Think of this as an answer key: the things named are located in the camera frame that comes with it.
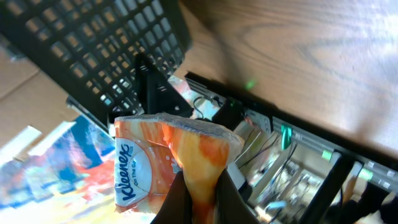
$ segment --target green clip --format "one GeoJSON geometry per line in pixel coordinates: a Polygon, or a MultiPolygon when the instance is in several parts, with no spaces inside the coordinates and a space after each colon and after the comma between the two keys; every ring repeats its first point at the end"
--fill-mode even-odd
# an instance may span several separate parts
{"type": "Polygon", "coordinates": [[[285,150],[292,143],[293,131],[292,128],[285,125],[282,125],[280,130],[282,131],[282,144],[280,145],[280,147],[282,148],[282,150],[285,150]]]}

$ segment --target sealed package edge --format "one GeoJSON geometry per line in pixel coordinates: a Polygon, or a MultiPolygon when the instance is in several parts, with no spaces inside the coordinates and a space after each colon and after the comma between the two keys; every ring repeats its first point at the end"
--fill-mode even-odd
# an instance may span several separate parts
{"type": "Polygon", "coordinates": [[[166,113],[116,118],[115,128],[117,211],[157,213],[179,166],[194,223],[213,223],[215,186],[241,152],[239,136],[218,124],[166,113]]]}

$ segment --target wood grain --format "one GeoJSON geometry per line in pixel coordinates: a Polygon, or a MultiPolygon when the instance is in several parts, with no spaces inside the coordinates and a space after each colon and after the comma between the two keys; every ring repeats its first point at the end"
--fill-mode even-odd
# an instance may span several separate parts
{"type": "Polygon", "coordinates": [[[183,1],[187,70],[398,159],[398,2],[183,1]]]}

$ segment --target wooden surface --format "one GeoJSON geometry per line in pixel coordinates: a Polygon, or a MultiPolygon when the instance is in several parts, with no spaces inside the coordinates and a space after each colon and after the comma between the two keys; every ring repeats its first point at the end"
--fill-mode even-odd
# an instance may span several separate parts
{"type": "Polygon", "coordinates": [[[243,87],[398,159],[398,2],[183,1],[177,70],[243,87]]]}

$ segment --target kleenex logo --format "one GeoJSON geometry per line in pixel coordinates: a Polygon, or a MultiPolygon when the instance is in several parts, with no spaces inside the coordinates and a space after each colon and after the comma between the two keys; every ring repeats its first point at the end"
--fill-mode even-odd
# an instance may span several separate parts
{"type": "Polygon", "coordinates": [[[130,185],[130,177],[128,170],[128,163],[132,156],[133,147],[127,144],[121,145],[120,156],[119,156],[119,175],[121,177],[121,183],[118,187],[122,188],[122,193],[125,195],[123,200],[130,200],[134,198],[136,195],[134,194],[134,190],[130,185]]]}

